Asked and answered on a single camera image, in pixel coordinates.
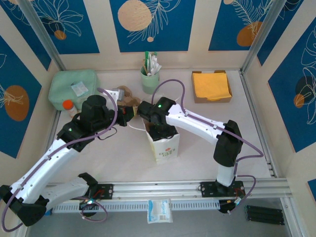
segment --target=cardboard tray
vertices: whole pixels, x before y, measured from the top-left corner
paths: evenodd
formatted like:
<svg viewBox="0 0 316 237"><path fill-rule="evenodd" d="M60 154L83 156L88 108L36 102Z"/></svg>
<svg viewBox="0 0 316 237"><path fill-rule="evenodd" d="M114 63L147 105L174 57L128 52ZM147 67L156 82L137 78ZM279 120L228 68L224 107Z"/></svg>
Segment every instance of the cardboard tray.
<svg viewBox="0 0 316 237"><path fill-rule="evenodd" d="M226 72L225 70L216 70L214 73L225 73L225 72ZM199 97L197 97L196 90L194 88L193 73L202 73L202 72L201 71L192 71L192 76L191 76L194 102L196 104L200 104L200 103L227 103L227 102L230 102L232 97L230 97L230 98L223 98L223 99L219 99L219 100L207 100L207 98L199 98ZM233 96L232 90L231 90L231 86L229 85L228 78L227 78L227 84L228 84L228 91L231 94L231 96Z"/></svg>

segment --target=yellow cloth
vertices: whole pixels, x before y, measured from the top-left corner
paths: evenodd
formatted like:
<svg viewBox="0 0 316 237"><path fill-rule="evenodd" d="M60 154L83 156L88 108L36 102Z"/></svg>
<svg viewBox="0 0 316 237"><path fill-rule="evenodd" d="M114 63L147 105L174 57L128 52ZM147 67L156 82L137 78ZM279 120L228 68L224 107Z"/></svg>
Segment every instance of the yellow cloth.
<svg viewBox="0 0 316 237"><path fill-rule="evenodd" d="M226 73L193 73L196 95L207 100L230 98Z"/></svg>

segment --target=small bottle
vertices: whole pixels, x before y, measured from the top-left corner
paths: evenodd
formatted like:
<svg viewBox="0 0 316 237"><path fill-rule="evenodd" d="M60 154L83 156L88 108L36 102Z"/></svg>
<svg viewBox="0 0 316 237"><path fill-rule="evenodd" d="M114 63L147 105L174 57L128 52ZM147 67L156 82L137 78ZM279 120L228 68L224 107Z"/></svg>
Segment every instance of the small bottle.
<svg viewBox="0 0 316 237"><path fill-rule="evenodd" d="M65 100L63 102L63 107L66 111L68 111L68 114L71 118L73 118L77 113L77 109L75 108L75 105L71 100Z"/></svg>

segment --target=green cup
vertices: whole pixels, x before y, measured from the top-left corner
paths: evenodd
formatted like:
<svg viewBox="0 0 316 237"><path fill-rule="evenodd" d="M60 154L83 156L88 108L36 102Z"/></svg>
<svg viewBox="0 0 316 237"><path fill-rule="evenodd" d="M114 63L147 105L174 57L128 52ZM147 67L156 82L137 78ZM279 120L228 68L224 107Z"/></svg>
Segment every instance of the green cup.
<svg viewBox="0 0 316 237"><path fill-rule="evenodd" d="M159 72L153 76L147 76L144 67L142 67L140 70L140 75L142 77L143 91L146 94L152 95L154 90L159 85Z"/></svg>

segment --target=orange bottle cap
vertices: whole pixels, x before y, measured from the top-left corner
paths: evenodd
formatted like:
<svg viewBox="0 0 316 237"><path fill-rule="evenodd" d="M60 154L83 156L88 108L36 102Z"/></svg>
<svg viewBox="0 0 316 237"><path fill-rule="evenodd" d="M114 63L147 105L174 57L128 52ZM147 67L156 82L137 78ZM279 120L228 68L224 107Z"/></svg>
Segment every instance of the orange bottle cap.
<svg viewBox="0 0 316 237"><path fill-rule="evenodd" d="M71 110L73 108L74 104L71 100L65 100L63 102L63 107L65 110Z"/></svg>

